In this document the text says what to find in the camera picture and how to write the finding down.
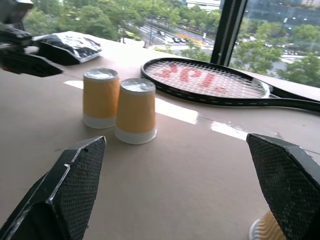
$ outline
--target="mesh gripper pad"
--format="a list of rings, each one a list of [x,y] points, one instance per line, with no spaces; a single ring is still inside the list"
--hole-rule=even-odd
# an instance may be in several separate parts
[[[12,212],[0,229],[0,240],[82,240],[98,192],[105,147],[101,136],[66,149]]]
[[[287,240],[320,239],[320,166],[300,146],[248,134],[259,184]]]

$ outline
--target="car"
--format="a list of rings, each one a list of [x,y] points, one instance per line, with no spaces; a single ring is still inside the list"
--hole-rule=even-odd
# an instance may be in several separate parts
[[[174,40],[171,38],[171,37],[165,37],[164,40],[170,44],[173,44],[174,43]]]
[[[180,41],[179,38],[177,38],[177,37],[173,37],[172,40],[173,40],[176,44],[181,43],[181,41]]]
[[[159,35],[161,35],[161,36],[166,35],[163,31],[159,31],[159,30],[158,30],[156,33],[159,34]]]

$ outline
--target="plastic bag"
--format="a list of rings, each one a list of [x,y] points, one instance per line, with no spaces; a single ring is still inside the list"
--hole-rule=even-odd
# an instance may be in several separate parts
[[[75,31],[53,33],[37,39],[37,41],[69,50],[80,63],[96,58],[102,51],[95,37]]]

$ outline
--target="tennis racket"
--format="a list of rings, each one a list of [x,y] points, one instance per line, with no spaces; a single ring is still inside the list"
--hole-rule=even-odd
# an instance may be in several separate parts
[[[184,58],[148,61],[141,76],[166,94],[228,107],[286,107],[320,112],[320,101],[270,86],[237,70]]]

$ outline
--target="glass window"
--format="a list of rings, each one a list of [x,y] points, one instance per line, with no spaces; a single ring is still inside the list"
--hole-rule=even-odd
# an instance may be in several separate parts
[[[320,0],[248,0],[230,67],[320,87]]]
[[[210,61],[221,0],[32,0],[26,31],[37,36],[75,31]]]

